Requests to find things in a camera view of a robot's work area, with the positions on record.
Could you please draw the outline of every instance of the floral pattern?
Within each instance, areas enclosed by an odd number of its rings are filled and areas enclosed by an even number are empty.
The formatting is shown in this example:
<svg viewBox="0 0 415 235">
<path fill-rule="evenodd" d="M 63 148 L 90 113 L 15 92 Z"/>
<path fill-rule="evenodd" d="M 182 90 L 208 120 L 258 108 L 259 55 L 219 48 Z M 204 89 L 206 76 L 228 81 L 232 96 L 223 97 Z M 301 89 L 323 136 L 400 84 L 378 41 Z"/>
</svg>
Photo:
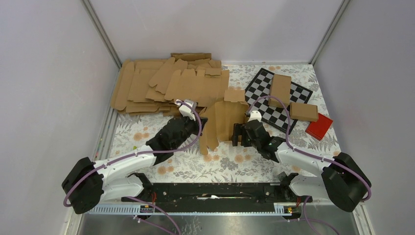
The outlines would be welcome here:
<svg viewBox="0 0 415 235">
<path fill-rule="evenodd" d="M 319 108 L 319 112 L 328 116 L 322 92 L 319 87 L 312 65 L 248 65 L 222 66 L 230 71 L 229 89 L 241 90 L 250 83 L 260 68 L 274 73 L 288 75 L 292 80 L 313 91 L 309 101 Z M 152 138 L 171 117 L 162 114 L 129 116 L 119 115 L 113 144 L 109 157 L 115 157 L 130 152 L 134 147 L 145 144 Z M 323 140 L 318 141 L 305 133 L 308 122 L 298 121 L 294 127 L 290 141 L 295 146 L 305 147 L 312 151 L 336 155 L 340 152 L 336 134 L 330 127 Z M 274 136 L 285 137 L 281 131 L 264 123 L 265 129 Z M 145 173 L 153 183 L 211 183 L 211 182 L 278 182 L 277 175 L 298 172 L 311 176 L 310 173 L 294 165 L 285 165 L 266 160 L 250 147 L 232 147 L 230 144 L 220 143 L 219 146 L 203 156 L 196 143 L 183 152 L 176 152 L 169 160 L 156 166 L 138 169 Z"/>
</svg>

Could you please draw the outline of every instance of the white wall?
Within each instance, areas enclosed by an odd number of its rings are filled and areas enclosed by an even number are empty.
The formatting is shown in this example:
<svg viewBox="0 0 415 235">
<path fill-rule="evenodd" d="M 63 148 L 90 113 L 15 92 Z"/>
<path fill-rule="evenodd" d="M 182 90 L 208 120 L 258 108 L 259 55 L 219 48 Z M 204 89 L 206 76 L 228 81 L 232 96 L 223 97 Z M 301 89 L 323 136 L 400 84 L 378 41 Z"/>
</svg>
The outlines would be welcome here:
<svg viewBox="0 0 415 235">
<path fill-rule="evenodd" d="M 355 0 L 315 69 L 342 150 L 373 184 L 377 235 L 413 234 L 415 1 Z"/>
<path fill-rule="evenodd" d="M 1 234 L 60 233 L 60 184 L 93 152 L 116 72 L 81 1 L 1 1 Z"/>
<path fill-rule="evenodd" d="M 121 60 L 308 62 L 342 0 L 91 0 Z"/>
</svg>

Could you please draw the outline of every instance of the gray floor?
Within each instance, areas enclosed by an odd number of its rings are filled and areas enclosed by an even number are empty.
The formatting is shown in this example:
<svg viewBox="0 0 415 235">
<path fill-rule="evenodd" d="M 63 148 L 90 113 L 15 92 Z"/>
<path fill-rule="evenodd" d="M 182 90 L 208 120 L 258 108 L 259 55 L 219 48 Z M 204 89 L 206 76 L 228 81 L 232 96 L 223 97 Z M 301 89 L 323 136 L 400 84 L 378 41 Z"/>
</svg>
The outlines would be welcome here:
<svg viewBox="0 0 415 235">
<path fill-rule="evenodd" d="M 340 234 L 358 235 L 352 213 L 335 206 L 307 206 L 307 215 L 334 226 Z M 308 235 L 314 234 L 307 222 L 290 222 L 280 216 L 173 216 L 183 235 Z M 153 223 L 175 232 L 165 216 L 152 216 Z M 327 226 L 312 223 L 322 235 L 334 235 Z M 130 215 L 84 214 L 78 235 L 166 235 L 150 225 L 137 223 Z"/>
</svg>

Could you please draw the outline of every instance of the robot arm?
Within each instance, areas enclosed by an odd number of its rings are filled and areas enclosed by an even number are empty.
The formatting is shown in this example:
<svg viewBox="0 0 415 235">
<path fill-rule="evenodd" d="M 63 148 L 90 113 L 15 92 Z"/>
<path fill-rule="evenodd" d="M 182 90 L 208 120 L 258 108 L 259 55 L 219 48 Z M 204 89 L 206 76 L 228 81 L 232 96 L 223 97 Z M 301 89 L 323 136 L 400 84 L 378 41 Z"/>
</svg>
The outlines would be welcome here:
<svg viewBox="0 0 415 235">
<path fill-rule="evenodd" d="M 196 103 L 185 100 L 195 108 Z M 190 135 L 197 134 L 199 124 L 191 110 L 182 105 L 179 108 L 182 116 L 172 118 L 145 145 L 126 155 L 91 162 L 88 157 L 79 160 L 62 183 L 67 194 L 70 189 L 89 172 L 96 170 L 73 191 L 69 201 L 75 213 L 85 213 L 100 201 L 125 196 L 139 196 L 145 188 L 146 178 L 140 178 L 131 172 L 140 168 L 157 165 L 173 156 L 173 151 L 186 141 Z M 202 128 L 207 118 L 201 118 Z"/>
<path fill-rule="evenodd" d="M 261 114 L 258 111 L 252 111 L 246 124 L 235 124 L 232 145 L 237 146 L 238 137 L 241 135 L 241 144 L 245 147 L 253 146 L 265 159 L 295 165 L 315 175 L 316 177 L 306 177 L 292 173 L 280 179 L 281 184 L 289 187 L 296 196 L 309 195 L 313 198 L 329 199 L 346 212 L 354 210 L 367 193 L 367 189 L 361 181 L 330 162 L 316 160 L 294 151 L 287 145 L 285 139 L 271 137 L 260 120 Z M 299 147 L 296 149 L 310 152 Z M 371 186 L 366 175 L 348 154 L 340 153 L 336 157 L 318 153 L 315 155 L 348 167 Z"/>
</svg>

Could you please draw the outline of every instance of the black and white checkered board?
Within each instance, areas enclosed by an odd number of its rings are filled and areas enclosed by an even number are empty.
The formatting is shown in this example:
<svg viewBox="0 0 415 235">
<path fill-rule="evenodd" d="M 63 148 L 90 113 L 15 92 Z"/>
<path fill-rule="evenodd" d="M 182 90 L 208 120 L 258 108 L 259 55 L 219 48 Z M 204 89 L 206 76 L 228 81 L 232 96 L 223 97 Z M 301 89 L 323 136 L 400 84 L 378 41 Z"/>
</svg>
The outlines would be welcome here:
<svg viewBox="0 0 415 235">
<path fill-rule="evenodd" d="M 273 72 L 262 68 L 259 70 L 245 89 L 245 100 L 249 105 L 259 97 L 269 95 L 273 76 Z M 292 102 L 307 103 L 313 92 L 295 82 L 291 82 L 290 94 L 290 100 Z M 270 107 L 268 106 L 268 100 L 262 99 L 254 105 L 252 110 L 259 110 L 262 114 L 263 122 L 268 123 L 280 131 L 287 131 L 288 120 L 283 108 Z M 297 120 L 291 120 L 289 133 L 291 133 L 296 123 Z"/>
</svg>

